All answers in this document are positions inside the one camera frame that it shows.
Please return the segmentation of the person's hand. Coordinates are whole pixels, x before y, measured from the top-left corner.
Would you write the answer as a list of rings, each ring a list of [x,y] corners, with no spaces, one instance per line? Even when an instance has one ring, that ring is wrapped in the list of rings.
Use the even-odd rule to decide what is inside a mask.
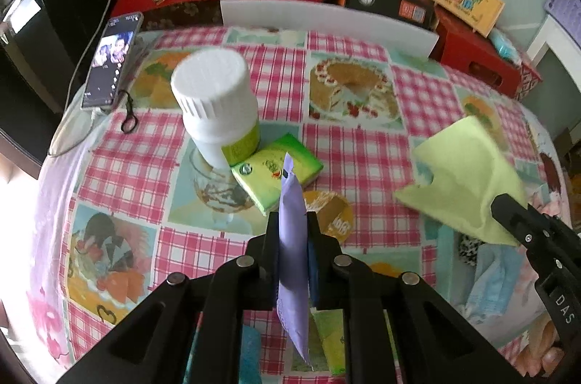
[[[529,342],[514,362],[522,376],[549,376],[564,357],[564,350],[556,345],[558,332],[548,312],[540,315],[529,329]]]

